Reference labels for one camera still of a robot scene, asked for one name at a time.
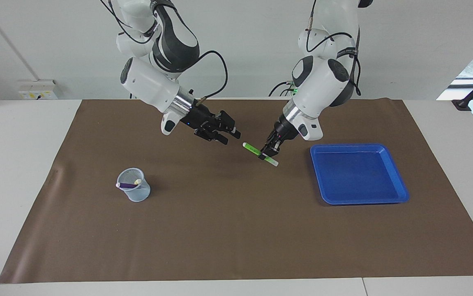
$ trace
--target clear plastic cup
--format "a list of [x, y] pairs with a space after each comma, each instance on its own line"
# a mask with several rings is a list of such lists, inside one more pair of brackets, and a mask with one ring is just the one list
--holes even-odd
[[134, 184], [136, 180], [141, 179], [141, 183], [138, 184], [135, 188], [120, 188], [121, 191], [125, 192], [127, 197], [133, 202], [144, 201], [148, 195], [150, 195], [150, 185], [148, 185], [145, 180], [145, 175], [142, 170], [132, 167], [126, 169], [120, 176], [118, 176], [118, 181], [116, 183], [127, 183]]

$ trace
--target brown paper mat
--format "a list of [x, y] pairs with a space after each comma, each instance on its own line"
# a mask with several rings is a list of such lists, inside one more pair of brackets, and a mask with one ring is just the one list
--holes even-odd
[[[284, 101], [208, 101], [242, 140], [206, 142], [140, 101], [83, 101], [0, 283], [473, 275], [473, 222], [402, 101], [350, 101], [321, 116], [323, 140], [261, 146]], [[309, 148], [382, 143], [406, 204], [327, 206]], [[114, 187], [139, 167], [141, 203]]]

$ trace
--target green highlighter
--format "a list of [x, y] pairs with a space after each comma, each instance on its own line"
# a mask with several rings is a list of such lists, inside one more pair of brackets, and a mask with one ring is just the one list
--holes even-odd
[[[244, 148], [246, 148], [247, 150], [253, 152], [256, 156], [259, 156], [261, 154], [260, 150], [258, 150], [257, 148], [251, 146], [248, 143], [244, 143], [244, 144], [242, 144], [242, 146], [244, 146]], [[264, 160], [267, 161], [268, 163], [274, 165], [275, 167], [278, 166], [278, 161], [276, 161], [276, 160], [274, 160], [270, 157], [266, 157]]]

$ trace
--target white wall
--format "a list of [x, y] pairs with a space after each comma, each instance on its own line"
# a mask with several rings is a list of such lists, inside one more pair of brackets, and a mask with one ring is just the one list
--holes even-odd
[[[312, 1], [174, 0], [202, 52], [220, 51], [229, 85], [219, 96], [264, 96], [302, 57], [297, 36]], [[473, 58], [473, 1], [375, 0], [360, 11], [363, 97], [436, 99]], [[125, 98], [119, 75], [127, 58], [119, 32], [98, 0], [0, 0], [0, 28], [33, 72], [55, 79], [63, 99]], [[30, 73], [0, 36], [0, 99], [18, 99]], [[206, 58], [180, 78], [201, 96], [223, 82]]]

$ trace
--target marker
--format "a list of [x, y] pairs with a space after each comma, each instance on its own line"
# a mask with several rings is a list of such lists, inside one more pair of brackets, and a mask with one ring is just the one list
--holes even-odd
[[[251, 146], [248, 143], [244, 143], [244, 144], [242, 144], [242, 146], [244, 146], [244, 148], [246, 148], [247, 150], [253, 152], [253, 154], [255, 154], [256, 156], [259, 156], [261, 154], [260, 150], [258, 150], [257, 148]], [[270, 157], [266, 157], [264, 160], [267, 161], [268, 163], [274, 165], [275, 167], [278, 166], [278, 161], [276, 161], [276, 160], [274, 160]]]
[[119, 189], [134, 189], [137, 187], [137, 185], [128, 183], [116, 183], [116, 187], [118, 187]]

